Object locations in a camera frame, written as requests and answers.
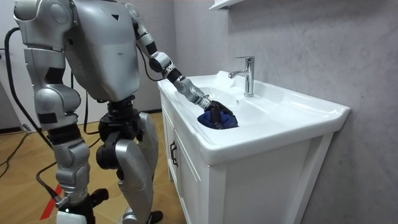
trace red tape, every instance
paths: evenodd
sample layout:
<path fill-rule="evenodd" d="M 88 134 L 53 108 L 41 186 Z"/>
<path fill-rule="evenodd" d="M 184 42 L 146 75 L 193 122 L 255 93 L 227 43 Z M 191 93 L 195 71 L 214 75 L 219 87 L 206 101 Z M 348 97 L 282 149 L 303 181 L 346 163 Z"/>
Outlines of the red tape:
<path fill-rule="evenodd" d="M 58 195 L 60 195 L 62 192 L 62 188 L 61 186 L 58 184 L 57 188 L 55 189 L 55 193 L 57 193 Z M 52 210 L 55 208 L 55 200 L 54 199 L 50 199 L 49 202 L 47 203 L 47 206 L 45 207 L 42 216 L 40 217 L 40 220 L 44 220 L 46 218 L 50 218 L 50 215 L 52 213 Z"/>

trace cabinet handle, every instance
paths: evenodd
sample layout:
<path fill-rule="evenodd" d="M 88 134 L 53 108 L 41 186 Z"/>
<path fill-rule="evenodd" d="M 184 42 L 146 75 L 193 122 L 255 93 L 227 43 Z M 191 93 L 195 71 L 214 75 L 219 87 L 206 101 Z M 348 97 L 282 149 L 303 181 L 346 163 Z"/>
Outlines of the cabinet handle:
<path fill-rule="evenodd" d="M 171 150 L 171 153 L 172 153 L 172 160 L 173 160 L 173 164 L 176 165 L 176 166 L 178 167 L 177 159 L 176 159 L 175 156 L 174 156 L 174 151 L 175 151 L 175 150 L 177 150 L 177 146 L 174 144 L 174 147 L 173 147 L 172 150 Z"/>
<path fill-rule="evenodd" d="M 175 146 L 175 141 L 173 141 L 173 143 L 170 144 L 170 154 L 172 153 L 172 148 L 173 148 L 173 146 Z"/>

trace cabinet door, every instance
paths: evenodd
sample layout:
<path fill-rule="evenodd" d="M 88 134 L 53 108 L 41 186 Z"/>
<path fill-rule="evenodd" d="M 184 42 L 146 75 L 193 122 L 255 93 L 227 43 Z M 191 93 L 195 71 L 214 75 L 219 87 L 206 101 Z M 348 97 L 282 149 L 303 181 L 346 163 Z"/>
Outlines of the cabinet door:
<path fill-rule="evenodd" d="M 178 142 L 179 170 L 178 181 L 181 196 L 181 204 L 184 209 L 188 224 L 200 223 L 200 179 L 196 175 L 195 168 L 190 162 L 186 150 L 181 142 Z"/>
<path fill-rule="evenodd" d="M 166 140 L 166 153 L 167 153 L 167 163 L 170 168 L 171 175 L 173 177 L 173 181 L 177 185 L 177 143 L 174 136 L 174 128 L 169 120 L 167 115 L 164 116 L 164 125 L 165 125 L 165 135 L 167 135 Z"/>

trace blue cloth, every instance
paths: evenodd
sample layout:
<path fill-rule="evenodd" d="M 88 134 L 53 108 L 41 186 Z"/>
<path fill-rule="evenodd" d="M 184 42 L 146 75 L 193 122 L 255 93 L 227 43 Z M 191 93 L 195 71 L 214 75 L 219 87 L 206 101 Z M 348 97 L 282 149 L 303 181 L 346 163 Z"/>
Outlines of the blue cloth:
<path fill-rule="evenodd" d="M 238 127 L 238 120 L 236 120 L 235 115 L 228 115 L 221 113 L 221 125 L 223 129 L 228 128 L 237 128 Z M 211 113 L 210 111 L 205 112 L 204 114 L 198 117 L 198 121 L 208 128 L 217 129 L 217 126 L 211 122 Z"/>

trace bathroom sink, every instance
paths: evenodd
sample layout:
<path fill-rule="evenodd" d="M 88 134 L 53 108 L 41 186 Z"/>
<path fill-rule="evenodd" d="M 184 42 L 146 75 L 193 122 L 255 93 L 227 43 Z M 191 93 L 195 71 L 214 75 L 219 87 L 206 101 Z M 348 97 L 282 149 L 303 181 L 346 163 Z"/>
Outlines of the bathroom sink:
<path fill-rule="evenodd" d="M 210 129 L 197 121 L 203 110 L 178 93 L 168 81 L 159 82 L 182 128 L 201 146 L 209 165 L 253 156 L 261 152 L 315 138 L 341 129 L 349 108 L 292 90 L 255 81 L 254 97 L 246 98 L 244 77 L 228 78 L 228 72 L 189 77 L 211 100 L 227 106 L 239 127 Z"/>

